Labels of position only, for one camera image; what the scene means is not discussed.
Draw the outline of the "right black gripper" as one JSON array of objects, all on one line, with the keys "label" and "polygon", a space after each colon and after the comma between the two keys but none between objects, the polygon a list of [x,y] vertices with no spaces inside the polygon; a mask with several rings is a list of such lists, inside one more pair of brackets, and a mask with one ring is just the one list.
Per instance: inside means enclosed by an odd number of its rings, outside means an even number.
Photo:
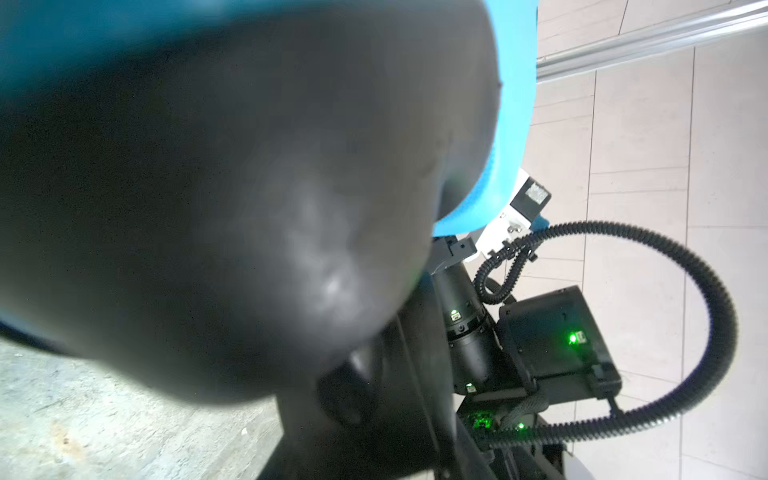
[{"label": "right black gripper", "polygon": [[470,239],[435,237],[428,260],[442,309],[454,391],[459,395],[474,395],[489,388],[498,353],[491,317],[464,265],[475,253]]}]

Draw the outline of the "blue hard-shell suitcase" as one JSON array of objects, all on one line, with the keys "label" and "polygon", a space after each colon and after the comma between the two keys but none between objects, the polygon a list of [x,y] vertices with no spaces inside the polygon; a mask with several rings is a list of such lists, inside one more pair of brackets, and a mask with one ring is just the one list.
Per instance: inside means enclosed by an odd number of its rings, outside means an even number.
[{"label": "blue hard-shell suitcase", "polygon": [[275,396],[267,479],[492,470],[437,236],[509,200],[535,1],[5,1],[1,339]]}]

